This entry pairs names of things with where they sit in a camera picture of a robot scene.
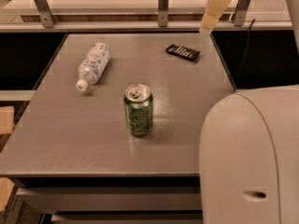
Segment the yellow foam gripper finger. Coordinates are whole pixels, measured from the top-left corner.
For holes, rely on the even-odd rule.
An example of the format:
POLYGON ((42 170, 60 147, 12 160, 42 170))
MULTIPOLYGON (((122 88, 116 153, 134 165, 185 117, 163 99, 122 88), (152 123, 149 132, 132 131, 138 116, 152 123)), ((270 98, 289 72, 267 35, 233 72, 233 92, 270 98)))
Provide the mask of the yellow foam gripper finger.
POLYGON ((208 0, 201 20, 200 32, 211 32, 232 0, 208 0))

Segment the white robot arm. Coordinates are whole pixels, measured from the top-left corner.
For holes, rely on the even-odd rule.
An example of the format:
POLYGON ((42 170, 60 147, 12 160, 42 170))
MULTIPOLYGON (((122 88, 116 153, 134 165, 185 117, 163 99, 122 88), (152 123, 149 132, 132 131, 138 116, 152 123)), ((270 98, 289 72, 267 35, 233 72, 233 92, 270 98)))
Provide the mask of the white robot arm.
POLYGON ((234 92, 199 142, 204 224, 299 224, 299 88, 234 92))

